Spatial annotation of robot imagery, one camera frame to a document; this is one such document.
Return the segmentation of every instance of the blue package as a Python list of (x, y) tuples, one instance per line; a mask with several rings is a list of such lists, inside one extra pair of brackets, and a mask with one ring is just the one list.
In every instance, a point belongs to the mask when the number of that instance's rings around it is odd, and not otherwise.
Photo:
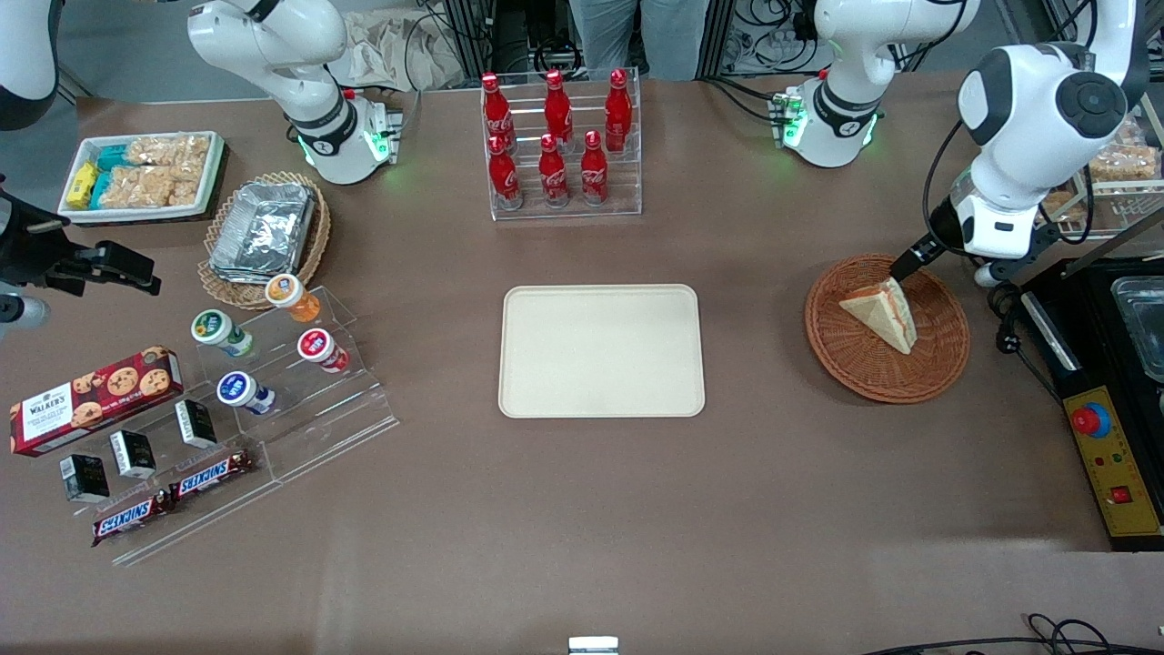
[(102, 172), (97, 176), (97, 184), (93, 185), (93, 197), (88, 199), (88, 208), (101, 208), (101, 193), (105, 193), (105, 190), (108, 188), (112, 183), (113, 176), (108, 172)]
[(129, 165), (126, 158), (126, 150), (129, 145), (106, 145), (97, 154), (97, 168), (101, 170), (113, 170), (115, 165)]

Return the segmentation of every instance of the table surface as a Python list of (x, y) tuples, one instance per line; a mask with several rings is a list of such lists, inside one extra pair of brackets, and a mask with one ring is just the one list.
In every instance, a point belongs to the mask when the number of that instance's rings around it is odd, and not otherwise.
[[(561, 653), (570, 635), (615, 634), (631, 655), (839, 655), (1021, 634), (1024, 612), (1159, 647), (1164, 555), (1105, 551), (1062, 412), (994, 350), (964, 262), (932, 266), (973, 339), (943, 397), (867, 403), (808, 348), (812, 280), (921, 234), (957, 84), (900, 76), (860, 158), (819, 170), (714, 88), (647, 81), (644, 214), (581, 227), (495, 225), (476, 92), (426, 95), (399, 165), (325, 186), (334, 223), (317, 278), (359, 315), (403, 425), (128, 570), (87, 548), (43, 462), (0, 458), (0, 649)], [(218, 130), (226, 188), (312, 173), (269, 101), (81, 109), (86, 135)], [(973, 151), (956, 138), (937, 179)], [(152, 256), (162, 296), (42, 293), (55, 315), (9, 334), (2, 397), (143, 346), (192, 357), (190, 316), (213, 304), (196, 275), (205, 228), (74, 233)], [(501, 414), (509, 289), (668, 282), (698, 293), (702, 414)]]

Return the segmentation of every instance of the sandwich slice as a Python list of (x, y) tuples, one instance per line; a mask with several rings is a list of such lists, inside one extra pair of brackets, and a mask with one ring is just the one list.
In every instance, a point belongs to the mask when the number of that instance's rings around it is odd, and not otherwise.
[(857, 289), (840, 299), (840, 306), (902, 355), (909, 355), (917, 342), (909, 300), (893, 277)]

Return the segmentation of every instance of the red bottle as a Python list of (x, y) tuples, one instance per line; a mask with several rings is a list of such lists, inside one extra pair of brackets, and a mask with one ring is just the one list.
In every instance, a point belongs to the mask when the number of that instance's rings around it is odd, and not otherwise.
[(562, 152), (573, 152), (574, 111), (566, 91), (562, 91), (562, 71), (549, 69), (546, 73), (546, 129), (558, 140)]
[(513, 211), (521, 206), (525, 197), (517, 181), (517, 166), (505, 154), (505, 140), (501, 136), (489, 137), (489, 179), (497, 192), (497, 206)]
[(585, 204), (591, 206), (606, 201), (606, 154), (602, 151), (602, 135), (597, 129), (585, 133), (585, 152), (582, 154), (582, 197)]
[(626, 92), (626, 71), (610, 73), (610, 93), (606, 94), (606, 149), (622, 152), (631, 133), (631, 94)]
[(489, 130), (489, 136), (501, 136), (505, 142), (505, 149), (512, 154), (517, 150), (513, 114), (510, 112), (509, 100), (502, 94), (497, 76), (491, 72), (481, 76), (481, 87), (485, 90), (483, 109), (485, 112), (485, 128)]
[(541, 161), (538, 162), (541, 172), (541, 191), (546, 194), (546, 204), (565, 207), (570, 201), (570, 188), (566, 185), (566, 162), (558, 151), (558, 140), (553, 134), (541, 135)]

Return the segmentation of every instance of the gray pants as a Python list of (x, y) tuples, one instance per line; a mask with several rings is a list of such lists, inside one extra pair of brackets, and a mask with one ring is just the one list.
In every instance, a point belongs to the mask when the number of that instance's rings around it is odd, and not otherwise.
[(709, 0), (570, 0), (585, 65), (626, 65), (634, 7), (643, 5), (643, 45), (655, 79), (693, 79), (700, 65)]

